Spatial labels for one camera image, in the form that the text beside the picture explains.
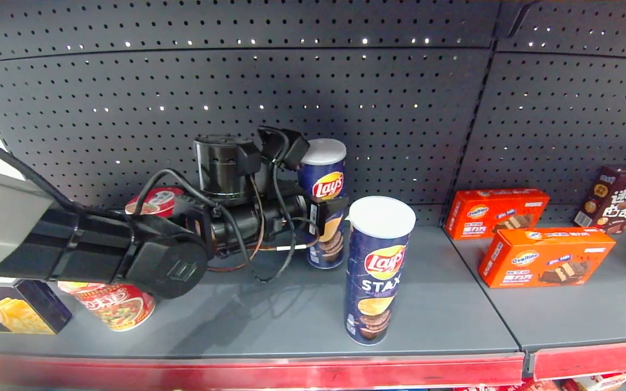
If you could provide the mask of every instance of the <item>ovaltine logo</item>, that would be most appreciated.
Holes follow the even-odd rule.
[[[489,208],[486,207],[485,205],[475,205],[474,207],[470,209],[470,211],[468,211],[467,217],[480,218],[486,215],[488,210]]]
[[[364,260],[364,266],[368,274],[374,278],[389,280],[400,271],[404,260],[405,246],[393,245],[392,247],[379,248],[368,254]]]
[[[519,255],[516,255],[516,257],[511,260],[511,263],[517,266],[530,265],[532,261],[539,257],[539,255],[540,254],[536,253],[535,251],[527,250],[520,253]]]
[[[331,200],[337,197],[342,191],[342,185],[345,183],[345,174],[340,171],[334,171],[320,178],[313,185],[313,196],[322,198],[323,200]]]

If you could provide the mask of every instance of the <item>cable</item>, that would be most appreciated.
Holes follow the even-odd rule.
[[[168,174],[175,176],[178,183],[181,186],[183,186],[185,190],[187,190],[189,193],[191,193],[193,196],[198,198],[203,203],[215,209],[219,209],[219,210],[221,209],[221,206],[219,205],[219,203],[211,200],[211,198],[202,194],[201,191],[199,191],[198,189],[190,185],[190,183],[185,179],[184,176],[182,176],[181,173],[178,173],[176,170],[173,170],[172,168],[164,168],[163,170],[158,171],[158,173],[155,173],[154,176],[152,176],[151,179],[149,179],[146,185],[144,185],[144,188],[142,188],[141,192],[139,193],[139,196],[137,197],[137,201],[136,201],[137,206],[134,207],[132,216],[141,215],[141,210],[144,207],[144,202],[146,202],[146,198],[149,195],[149,192],[151,191],[152,188],[154,188],[154,186],[156,186],[157,183],[159,183],[159,180],[161,180],[161,178],[163,178],[164,176]]]
[[[284,259],[284,263],[281,265],[279,270],[272,275],[271,277],[260,280],[260,282],[270,282],[275,278],[279,277],[281,273],[284,272],[286,267],[289,266],[291,262],[291,258],[293,258],[293,251],[296,250],[296,227],[293,226],[293,220],[291,219],[291,215],[289,214],[288,208],[286,208],[286,204],[284,203],[284,198],[281,197],[281,191],[279,189],[279,184],[277,182],[277,172],[279,169],[279,163],[286,155],[286,152],[289,151],[289,138],[286,137],[286,134],[280,129],[276,128],[268,128],[269,131],[278,134],[281,137],[281,140],[284,142],[284,147],[281,149],[280,153],[277,154],[275,161],[272,165],[272,185],[274,186],[274,193],[277,196],[277,201],[279,201],[279,205],[281,206],[281,211],[284,213],[284,218],[286,223],[289,225],[289,230],[291,230],[291,244],[289,244],[289,250],[286,252],[286,258]]]
[[[66,195],[62,194],[61,191],[57,190],[55,186],[53,186],[49,181],[43,178],[42,175],[37,173],[37,171],[30,168],[23,161],[8,153],[5,149],[0,148],[0,159],[4,163],[7,163],[9,166],[13,167],[15,170],[19,171],[25,178],[30,180],[33,185],[40,188],[40,190],[47,193],[48,196],[52,197],[55,202],[57,202],[60,207],[64,210],[72,212],[72,213],[89,213],[90,215],[102,216],[106,218],[111,218],[112,220],[124,220],[124,216],[119,213],[114,213],[113,211],[102,210],[96,207],[89,207],[82,203],[78,203],[67,198]]]
[[[0,159],[4,161],[4,163],[18,170],[25,178],[32,181],[37,187],[47,193],[50,197],[52,197],[59,205],[65,208],[68,211],[77,211],[79,205],[75,204],[74,201],[67,198],[66,195],[62,194],[61,191],[57,190],[55,186],[43,178],[42,175],[38,174],[32,168],[28,167],[23,161],[13,156],[12,154],[5,151],[5,149],[0,148]]]
[[[253,250],[253,252],[250,255],[250,260],[253,260],[253,258],[255,258],[255,255],[258,254],[258,251],[261,248],[262,240],[265,235],[265,215],[262,211],[262,200],[260,198],[260,193],[258,192],[258,185],[255,183],[255,177],[253,175],[251,175],[251,183],[253,184],[253,188],[255,190],[255,198],[258,200],[258,208],[259,208],[259,213],[260,213],[260,232],[258,236],[258,241],[256,242],[254,247],[248,247],[248,250]],[[245,266],[246,264],[243,263],[236,267],[207,267],[206,269],[209,270],[210,272],[223,273],[223,272],[233,272],[234,270],[241,269]]]
[[[296,250],[303,250],[304,248],[313,247],[314,245],[318,244],[318,241],[320,240],[320,233],[318,232],[318,226],[315,225],[315,223],[313,223],[312,220],[305,218],[305,217],[294,217],[294,218],[291,218],[291,220],[305,221],[306,223],[309,223],[311,227],[315,228],[315,234],[316,234],[315,240],[313,240],[313,242],[309,242],[306,244],[296,245],[295,247]],[[288,249],[289,249],[288,245],[279,245],[278,247],[271,247],[270,245],[266,245],[265,247],[260,247],[260,251],[284,251]]]

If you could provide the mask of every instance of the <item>white label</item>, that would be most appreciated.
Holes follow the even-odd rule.
[[[579,225],[579,227],[590,227],[591,223],[593,223],[593,219],[585,215],[582,211],[579,211],[574,219],[574,223]]]
[[[308,220],[311,220],[313,222],[313,225],[316,225],[318,223],[317,215],[318,206],[311,205],[311,215],[308,217]],[[308,233],[310,233],[311,235],[315,235],[315,227],[313,225],[308,225]]]
[[[10,284],[11,282],[14,282],[15,280],[16,278],[0,277],[0,282],[5,283],[5,284]]]

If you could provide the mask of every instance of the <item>orange box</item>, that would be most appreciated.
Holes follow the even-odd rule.
[[[457,191],[446,221],[451,238],[493,237],[498,230],[532,228],[549,196],[537,188]]]
[[[477,271],[490,288],[581,285],[614,245],[598,228],[499,230]]]

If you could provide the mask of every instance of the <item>ovaltine box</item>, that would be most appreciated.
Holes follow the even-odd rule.
[[[57,334],[71,317],[45,282],[0,277],[0,332]]]
[[[549,196],[536,188],[455,193],[446,221],[451,238],[493,237],[498,230],[535,227]]]
[[[500,230],[478,272],[490,288],[580,285],[614,245],[597,228]]]

